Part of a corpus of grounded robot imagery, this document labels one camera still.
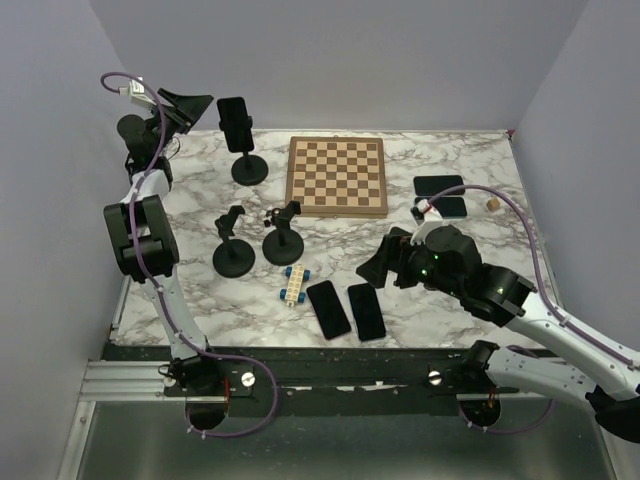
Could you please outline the black phone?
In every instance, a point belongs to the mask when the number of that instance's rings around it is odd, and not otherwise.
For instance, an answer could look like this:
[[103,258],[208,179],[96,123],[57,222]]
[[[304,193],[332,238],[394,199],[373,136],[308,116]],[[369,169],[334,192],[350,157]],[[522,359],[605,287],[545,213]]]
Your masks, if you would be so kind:
[[432,197],[441,191],[463,184],[464,180],[460,175],[416,176],[413,178],[415,194],[418,197]]
[[248,114],[243,97],[219,98],[219,128],[224,133],[231,153],[248,153],[254,150],[252,136],[253,119]]

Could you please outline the black stand for pink phone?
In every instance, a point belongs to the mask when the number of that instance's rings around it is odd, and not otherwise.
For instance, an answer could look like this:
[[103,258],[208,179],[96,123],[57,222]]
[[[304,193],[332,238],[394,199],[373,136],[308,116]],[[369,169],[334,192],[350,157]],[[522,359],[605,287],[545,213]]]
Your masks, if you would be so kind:
[[215,222],[222,243],[212,256],[214,270],[224,278],[239,278],[247,274],[255,263],[255,252],[251,245],[241,239],[234,239],[233,228],[245,210],[241,205],[233,205]]

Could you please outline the black stand with blue phone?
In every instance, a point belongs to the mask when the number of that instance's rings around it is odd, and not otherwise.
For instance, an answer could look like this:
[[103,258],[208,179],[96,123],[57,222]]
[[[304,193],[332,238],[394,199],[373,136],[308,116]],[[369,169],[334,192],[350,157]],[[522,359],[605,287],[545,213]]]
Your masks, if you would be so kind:
[[301,213],[300,203],[290,201],[284,208],[273,208],[265,215],[264,225],[275,230],[266,235],[262,243],[265,259],[276,266],[297,262],[304,252],[301,235],[291,229],[291,220]]

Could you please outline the pink phone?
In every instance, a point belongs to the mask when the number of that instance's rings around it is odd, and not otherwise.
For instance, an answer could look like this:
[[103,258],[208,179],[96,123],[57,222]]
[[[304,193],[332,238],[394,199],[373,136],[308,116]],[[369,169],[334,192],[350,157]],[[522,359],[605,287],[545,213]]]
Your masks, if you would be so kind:
[[309,286],[306,293],[326,340],[335,339],[351,331],[348,317],[331,281]]

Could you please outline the teal phone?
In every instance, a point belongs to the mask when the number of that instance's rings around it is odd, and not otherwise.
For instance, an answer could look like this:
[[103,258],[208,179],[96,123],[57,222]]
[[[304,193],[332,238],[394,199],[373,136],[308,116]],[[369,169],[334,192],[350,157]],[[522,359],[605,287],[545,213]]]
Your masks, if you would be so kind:
[[[416,197],[412,215],[417,221],[423,221],[425,214],[422,210],[429,201],[428,197]],[[464,199],[459,196],[441,197],[434,203],[435,209],[440,213],[443,219],[463,219],[467,217],[467,209]]]

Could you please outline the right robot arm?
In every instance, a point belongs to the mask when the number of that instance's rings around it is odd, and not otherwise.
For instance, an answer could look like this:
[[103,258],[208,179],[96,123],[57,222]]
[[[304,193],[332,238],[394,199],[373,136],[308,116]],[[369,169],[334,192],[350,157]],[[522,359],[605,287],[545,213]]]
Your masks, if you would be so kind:
[[639,440],[639,353],[546,303],[543,293],[516,272],[482,260],[475,241],[452,225],[410,234],[392,229],[356,273],[372,287],[396,275],[400,289],[422,284],[459,301],[471,316],[525,336],[559,357],[554,363],[476,342],[460,367],[469,390],[489,385],[544,395],[584,407],[610,434]]

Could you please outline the black round phone stand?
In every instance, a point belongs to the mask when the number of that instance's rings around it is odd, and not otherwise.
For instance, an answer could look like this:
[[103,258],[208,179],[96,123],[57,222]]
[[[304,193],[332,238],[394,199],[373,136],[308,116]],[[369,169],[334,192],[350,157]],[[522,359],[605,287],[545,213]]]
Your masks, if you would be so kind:
[[259,155],[248,153],[240,154],[232,167],[232,179],[242,186],[255,186],[263,182],[269,173],[269,167],[266,161]]

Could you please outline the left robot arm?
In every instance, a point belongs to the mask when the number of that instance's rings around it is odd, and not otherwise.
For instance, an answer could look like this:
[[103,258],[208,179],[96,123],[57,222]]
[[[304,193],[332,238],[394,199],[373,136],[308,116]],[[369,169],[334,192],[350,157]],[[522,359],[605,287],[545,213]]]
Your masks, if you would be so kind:
[[145,102],[151,116],[130,114],[116,126],[128,155],[131,187],[119,202],[103,210],[115,259],[121,272],[139,284],[152,302],[170,342],[171,361],[159,369],[165,383],[185,394],[223,394],[225,380],[206,335],[197,326],[179,284],[179,250],[163,199],[173,174],[165,154],[176,134],[186,134],[214,100],[211,95],[178,95],[165,89]]

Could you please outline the blue phone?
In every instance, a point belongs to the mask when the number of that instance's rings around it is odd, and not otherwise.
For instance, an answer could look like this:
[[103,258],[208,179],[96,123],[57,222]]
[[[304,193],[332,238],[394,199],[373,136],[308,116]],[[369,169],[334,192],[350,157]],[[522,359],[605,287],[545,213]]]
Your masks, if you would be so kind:
[[384,338],[386,327],[376,290],[364,283],[349,286],[347,292],[359,340],[366,342]]

